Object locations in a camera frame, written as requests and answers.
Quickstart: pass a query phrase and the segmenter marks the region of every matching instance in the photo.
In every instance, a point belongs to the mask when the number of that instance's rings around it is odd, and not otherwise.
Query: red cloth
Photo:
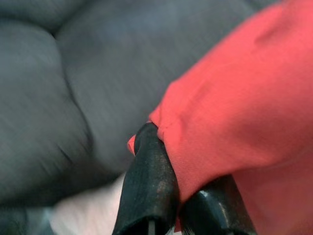
[[[232,173],[259,235],[312,235],[313,1],[241,25],[171,84],[150,120],[182,202]]]

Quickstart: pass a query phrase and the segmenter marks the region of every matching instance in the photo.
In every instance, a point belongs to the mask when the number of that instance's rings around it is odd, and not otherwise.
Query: gray cushion
[[[0,202],[88,157],[88,133],[64,80],[54,38],[0,22]]]
[[[29,21],[55,30],[87,1],[92,0],[0,0],[0,17]]]
[[[115,172],[168,84],[255,12],[243,0],[98,1],[56,35],[94,153]]]

